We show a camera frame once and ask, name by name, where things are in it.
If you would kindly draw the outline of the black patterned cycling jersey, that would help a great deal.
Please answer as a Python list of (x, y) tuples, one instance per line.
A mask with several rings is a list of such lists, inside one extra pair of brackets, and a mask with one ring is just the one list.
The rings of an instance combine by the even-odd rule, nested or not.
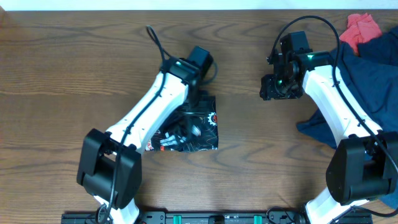
[(200, 91), (198, 104), (178, 107), (151, 137), (146, 151), (198, 152), (218, 149), (216, 98)]

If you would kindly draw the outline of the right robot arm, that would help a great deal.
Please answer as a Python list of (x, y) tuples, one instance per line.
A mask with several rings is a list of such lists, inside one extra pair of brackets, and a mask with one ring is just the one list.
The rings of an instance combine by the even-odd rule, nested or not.
[(338, 223), (354, 212), (377, 215), (363, 205), (397, 190), (397, 133), (385, 132), (362, 109), (330, 53), (273, 50), (267, 62), (274, 72), (262, 77), (260, 97), (290, 100), (307, 94), (336, 143), (326, 188), (305, 204), (306, 222)]

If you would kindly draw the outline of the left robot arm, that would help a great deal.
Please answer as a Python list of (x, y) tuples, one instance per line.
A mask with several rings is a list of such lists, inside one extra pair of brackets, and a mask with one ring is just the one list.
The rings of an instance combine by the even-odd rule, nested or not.
[(95, 223), (134, 223), (134, 197), (142, 182), (142, 155), (153, 135), (183, 105), (200, 99), (199, 86), (213, 64), (210, 54), (170, 57), (162, 62), (148, 92), (105, 132), (92, 129), (84, 138), (76, 181), (101, 206)]

